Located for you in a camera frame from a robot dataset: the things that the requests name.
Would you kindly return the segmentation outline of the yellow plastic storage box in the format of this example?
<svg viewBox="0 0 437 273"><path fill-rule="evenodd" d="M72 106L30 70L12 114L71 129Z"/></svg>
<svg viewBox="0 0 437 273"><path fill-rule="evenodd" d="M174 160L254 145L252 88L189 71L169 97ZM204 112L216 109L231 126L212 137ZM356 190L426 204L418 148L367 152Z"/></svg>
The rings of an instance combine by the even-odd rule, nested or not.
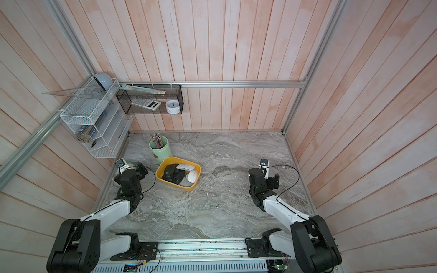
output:
<svg viewBox="0 0 437 273"><path fill-rule="evenodd" d="M181 187L180 185L176 185L174 183L170 183L170 182L167 182L165 180L162 180L162 175L164 173L164 170L165 170L166 166L168 166L170 164L190 164L190 165L195 166L195 169L199 173L199 177L198 177L196 183L194 183L193 186L191 186L189 188L185 188L185 187ZM158 169L156 171L156 174L157 174L158 180L160 180L161 182L163 182L165 184L171 185L171 186L179 188L181 190L192 191L199 181L200 174L201 174L201 167L199 164L191 162L189 160L185 160L185 159L181 159L181 158L177 158L177 157L168 157L160 164L160 166L158 167Z"/></svg>

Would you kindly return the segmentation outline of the coloured pencils bundle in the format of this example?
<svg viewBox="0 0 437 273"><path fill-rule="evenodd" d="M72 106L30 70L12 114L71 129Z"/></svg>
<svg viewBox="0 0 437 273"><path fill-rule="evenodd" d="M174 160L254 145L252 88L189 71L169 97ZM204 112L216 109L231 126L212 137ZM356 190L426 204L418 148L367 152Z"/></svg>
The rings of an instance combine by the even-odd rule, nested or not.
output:
<svg viewBox="0 0 437 273"><path fill-rule="evenodd" d="M165 145L163 144L162 137L160 133L156 133L152 137L152 141L155 144L155 149L159 150L163 148Z"/></svg>

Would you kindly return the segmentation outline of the green pen holder cup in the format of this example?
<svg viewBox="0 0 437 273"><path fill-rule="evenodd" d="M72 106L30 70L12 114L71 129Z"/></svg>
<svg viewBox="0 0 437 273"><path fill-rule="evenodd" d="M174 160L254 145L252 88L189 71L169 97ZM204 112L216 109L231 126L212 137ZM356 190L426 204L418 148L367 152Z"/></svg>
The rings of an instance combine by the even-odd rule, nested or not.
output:
<svg viewBox="0 0 437 273"><path fill-rule="evenodd" d="M158 164L161 164L166 158L171 157L173 155L168 139L165 136L161 136L161 137L162 137L163 144L165 146L159 150L155 149L155 144L152 141L152 139L149 142L149 148L152 152L153 157L158 162Z"/></svg>

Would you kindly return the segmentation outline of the green round alarm clock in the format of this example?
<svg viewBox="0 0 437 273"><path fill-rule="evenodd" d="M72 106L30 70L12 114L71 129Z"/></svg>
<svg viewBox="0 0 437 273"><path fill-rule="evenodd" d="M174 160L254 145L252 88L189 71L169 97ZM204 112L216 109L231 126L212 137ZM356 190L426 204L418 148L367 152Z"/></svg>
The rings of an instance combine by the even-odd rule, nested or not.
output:
<svg viewBox="0 0 437 273"><path fill-rule="evenodd" d="M129 168L127 168L123 173L119 173L118 169L116 170L116 175L114 176L114 181L119 183L120 181L130 181L135 176L137 172L137 165L128 163Z"/></svg>

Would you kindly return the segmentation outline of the grey mouse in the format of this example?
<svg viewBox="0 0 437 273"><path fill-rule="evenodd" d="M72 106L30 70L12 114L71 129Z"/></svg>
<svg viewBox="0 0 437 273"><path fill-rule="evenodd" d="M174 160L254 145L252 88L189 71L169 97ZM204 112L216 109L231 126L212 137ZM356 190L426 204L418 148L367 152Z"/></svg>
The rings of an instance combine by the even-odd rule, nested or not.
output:
<svg viewBox="0 0 437 273"><path fill-rule="evenodd" d="M191 186L193 186L193 184L192 183L190 183L190 182L188 182L188 181L182 181L182 182L180 182L180 184L179 184L181 187L185 187L185 188L189 188L189 187L191 187Z"/></svg>

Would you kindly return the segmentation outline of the black mouse slim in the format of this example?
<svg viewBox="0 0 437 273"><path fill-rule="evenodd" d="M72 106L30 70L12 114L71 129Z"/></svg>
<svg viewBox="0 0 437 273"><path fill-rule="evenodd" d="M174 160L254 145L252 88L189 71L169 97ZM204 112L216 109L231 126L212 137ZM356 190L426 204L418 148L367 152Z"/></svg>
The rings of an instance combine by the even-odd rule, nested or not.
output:
<svg viewBox="0 0 437 273"><path fill-rule="evenodd" d="M178 164L170 164L166 166L163 175L167 177L173 177Z"/></svg>

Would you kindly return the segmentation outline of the transparent triangle ruler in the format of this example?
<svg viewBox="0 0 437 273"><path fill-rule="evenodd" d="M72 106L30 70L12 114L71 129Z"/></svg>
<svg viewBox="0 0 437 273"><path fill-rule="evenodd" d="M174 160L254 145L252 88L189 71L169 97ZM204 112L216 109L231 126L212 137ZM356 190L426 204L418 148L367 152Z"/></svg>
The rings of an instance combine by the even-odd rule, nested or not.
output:
<svg viewBox="0 0 437 273"><path fill-rule="evenodd" d="M46 95L50 94L52 96L63 96L63 97L79 97L85 99L102 99L105 95L105 91L97 85L92 85L83 88L45 92L43 94Z"/></svg>

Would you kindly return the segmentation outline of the white calculator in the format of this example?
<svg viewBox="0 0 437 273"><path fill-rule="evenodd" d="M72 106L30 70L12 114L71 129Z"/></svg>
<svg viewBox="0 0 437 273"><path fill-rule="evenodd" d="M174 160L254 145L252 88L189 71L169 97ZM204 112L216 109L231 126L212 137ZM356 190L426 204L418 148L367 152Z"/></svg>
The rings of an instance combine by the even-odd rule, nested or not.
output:
<svg viewBox="0 0 437 273"><path fill-rule="evenodd" d="M155 111L161 106L161 102L149 99L136 99L132 101L132 105Z"/></svg>

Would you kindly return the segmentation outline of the black mesh wall basket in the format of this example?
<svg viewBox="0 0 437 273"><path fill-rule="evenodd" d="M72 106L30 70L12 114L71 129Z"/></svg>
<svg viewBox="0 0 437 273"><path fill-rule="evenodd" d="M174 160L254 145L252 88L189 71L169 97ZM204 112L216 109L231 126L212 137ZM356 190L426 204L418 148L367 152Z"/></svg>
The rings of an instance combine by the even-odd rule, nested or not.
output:
<svg viewBox="0 0 437 273"><path fill-rule="evenodd" d="M181 114L184 99L180 85L122 84L116 93L126 114Z"/></svg>

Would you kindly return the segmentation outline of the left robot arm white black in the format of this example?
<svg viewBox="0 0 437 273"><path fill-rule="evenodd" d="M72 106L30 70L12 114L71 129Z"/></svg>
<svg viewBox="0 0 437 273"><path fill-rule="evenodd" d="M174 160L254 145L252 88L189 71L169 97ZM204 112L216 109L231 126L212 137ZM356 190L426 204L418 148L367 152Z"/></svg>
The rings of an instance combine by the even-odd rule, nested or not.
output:
<svg viewBox="0 0 437 273"><path fill-rule="evenodd" d="M90 273L102 260L119 256L122 260L142 259L136 233L118 233L102 240L101 234L121 218L133 213L145 191L141 180L149 169L138 162L123 166L114 180L120 185L117 198L109 205L80 219L65 220L58 231L49 254L46 269L49 273Z"/></svg>

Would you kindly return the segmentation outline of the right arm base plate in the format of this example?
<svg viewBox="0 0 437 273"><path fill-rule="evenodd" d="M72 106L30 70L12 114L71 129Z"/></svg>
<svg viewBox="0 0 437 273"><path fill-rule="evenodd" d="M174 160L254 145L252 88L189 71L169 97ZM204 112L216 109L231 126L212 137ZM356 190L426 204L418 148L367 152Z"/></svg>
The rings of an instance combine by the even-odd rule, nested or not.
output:
<svg viewBox="0 0 437 273"><path fill-rule="evenodd" d="M265 239L254 240L251 238L245 239L249 258L262 257L281 257L282 253L272 248L270 242Z"/></svg>

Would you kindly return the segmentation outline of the transparent straight ruler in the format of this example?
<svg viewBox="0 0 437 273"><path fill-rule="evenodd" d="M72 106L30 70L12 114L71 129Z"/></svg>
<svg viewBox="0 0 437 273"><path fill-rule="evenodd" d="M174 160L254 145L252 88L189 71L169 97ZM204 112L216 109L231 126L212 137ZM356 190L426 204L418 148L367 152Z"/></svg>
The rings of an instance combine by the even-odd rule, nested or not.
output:
<svg viewBox="0 0 437 273"><path fill-rule="evenodd" d="M152 89L152 88L145 88L145 87L140 87L140 86L134 86L134 85L127 85L127 84L122 84L120 86L120 89L125 90L125 91L143 92L144 94L157 94L157 95L166 94L166 91Z"/></svg>

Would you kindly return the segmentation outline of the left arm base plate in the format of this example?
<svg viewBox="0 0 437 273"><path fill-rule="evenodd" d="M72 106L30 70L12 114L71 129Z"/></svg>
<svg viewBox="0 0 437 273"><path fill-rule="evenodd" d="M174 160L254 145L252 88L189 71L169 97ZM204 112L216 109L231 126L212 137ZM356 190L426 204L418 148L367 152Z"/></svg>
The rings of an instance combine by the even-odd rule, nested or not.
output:
<svg viewBox="0 0 437 273"><path fill-rule="evenodd" d="M132 242L128 251L114 255L111 261L122 260L156 260L158 242Z"/></svg>

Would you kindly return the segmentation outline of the rolled items in shelf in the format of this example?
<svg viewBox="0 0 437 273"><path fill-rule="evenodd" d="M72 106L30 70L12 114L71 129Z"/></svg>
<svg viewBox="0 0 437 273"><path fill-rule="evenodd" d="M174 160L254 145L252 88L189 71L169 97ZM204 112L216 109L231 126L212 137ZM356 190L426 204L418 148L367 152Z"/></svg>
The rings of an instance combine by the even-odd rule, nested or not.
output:
<svg viewBox="0 0 437 273"><path fill-rule="evenodd" d="M95 134L96 128L93 125L81 125L76 134L76 139L82 143L89 143Z"/></svg>

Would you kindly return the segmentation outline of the white tape roll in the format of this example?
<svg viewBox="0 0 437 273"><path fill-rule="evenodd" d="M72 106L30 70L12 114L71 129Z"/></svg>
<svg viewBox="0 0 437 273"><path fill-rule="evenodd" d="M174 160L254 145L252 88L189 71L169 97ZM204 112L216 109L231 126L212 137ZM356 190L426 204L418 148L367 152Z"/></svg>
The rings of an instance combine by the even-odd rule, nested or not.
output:
<svg viewBox="0 0 437 273"><path fill-rule="evenodd" d="M168 100L166 102L166 110L168 114L174 115L174 114L180 114L181 108L180 103L178 100Z"/></svg>

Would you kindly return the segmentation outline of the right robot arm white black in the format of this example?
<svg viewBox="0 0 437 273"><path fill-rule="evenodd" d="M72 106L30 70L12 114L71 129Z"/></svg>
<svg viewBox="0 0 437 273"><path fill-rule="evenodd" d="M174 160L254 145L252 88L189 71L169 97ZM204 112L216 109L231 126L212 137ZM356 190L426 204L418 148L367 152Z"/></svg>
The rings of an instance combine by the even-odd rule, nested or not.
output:
<svg viewBox="0 0 437 273"><path fill-rule="evenodd" d="M304 273L330 273L342 264L338 246L321 216L309 216L283 201L274 191L279 175L267 177L267 167L251 168L249 194L256 207L275 217L288 231L275 228L263 233L261 251L284 253L296 260Z"/></svg>

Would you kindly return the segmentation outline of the black mouse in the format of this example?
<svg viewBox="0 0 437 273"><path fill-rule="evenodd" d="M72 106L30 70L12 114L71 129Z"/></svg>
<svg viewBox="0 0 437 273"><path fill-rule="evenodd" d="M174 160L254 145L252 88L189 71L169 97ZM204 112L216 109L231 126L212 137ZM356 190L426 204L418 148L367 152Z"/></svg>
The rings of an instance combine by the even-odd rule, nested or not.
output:
<svg viewBox="0 0 437 273"><path fill-rule="evenodd" d="M178 170L174 172L172 177L172 182L176 185L179 185L185 177L185 171Z"/></svg>
<svg viewBox="0 0 437 273"><path fill-rule="evenodd" d="M162 180L172 183L174 180L174 173L164 172L162 175Z"/></svg>

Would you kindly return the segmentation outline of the aluminium front rail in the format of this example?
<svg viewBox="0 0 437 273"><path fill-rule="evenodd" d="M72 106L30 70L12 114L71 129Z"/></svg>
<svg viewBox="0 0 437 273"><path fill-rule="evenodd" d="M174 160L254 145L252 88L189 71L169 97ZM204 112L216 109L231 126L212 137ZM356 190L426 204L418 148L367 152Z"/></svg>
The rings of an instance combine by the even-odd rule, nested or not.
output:
<svg viewBox="0 0 437 273"><path fill-rule="evenodd" d="M298 240L292 239L291 234L283 231L277 231L269 236L263 236L267 239L272 248L280 251L283 254L290 256L291 259L297 260L304 258L302 254L298 254L297 250L303 249L295 247L294 243ZM105 263L127 263L133 267L145 260L122 260L111 261L110 258L99 261L99 264ZM245 238L229 238L229 239L202 239L202 240L162 240L158 242L158 251L156 260L152 262L162 262L171 260L182 261L200 261L200 260L232 260L232 259L248 259L247 246Z"/></svg>

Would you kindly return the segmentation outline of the white mouse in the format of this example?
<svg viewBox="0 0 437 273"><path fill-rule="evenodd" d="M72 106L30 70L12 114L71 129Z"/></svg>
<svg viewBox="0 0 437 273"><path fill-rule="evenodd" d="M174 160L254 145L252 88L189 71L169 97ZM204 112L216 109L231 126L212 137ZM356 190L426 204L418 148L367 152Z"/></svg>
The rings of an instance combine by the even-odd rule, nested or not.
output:
<svg viewBox="0 0 437 273"><path fill-rule="evenodd" d="M195 166L190 165L190 164L178 164L178 165L176 166L176 168L179 169L179 170L189 171L189 172L195 170Z"/></svg>
<svg viewBox="0 0 437 273"><path fill-rule="evenodd" d="M197 170L193 170L190 171L187 175L186 175L186 179L189 183L194 184L196 183L197 179L199 177L199 173L197 172Z"/></svg>

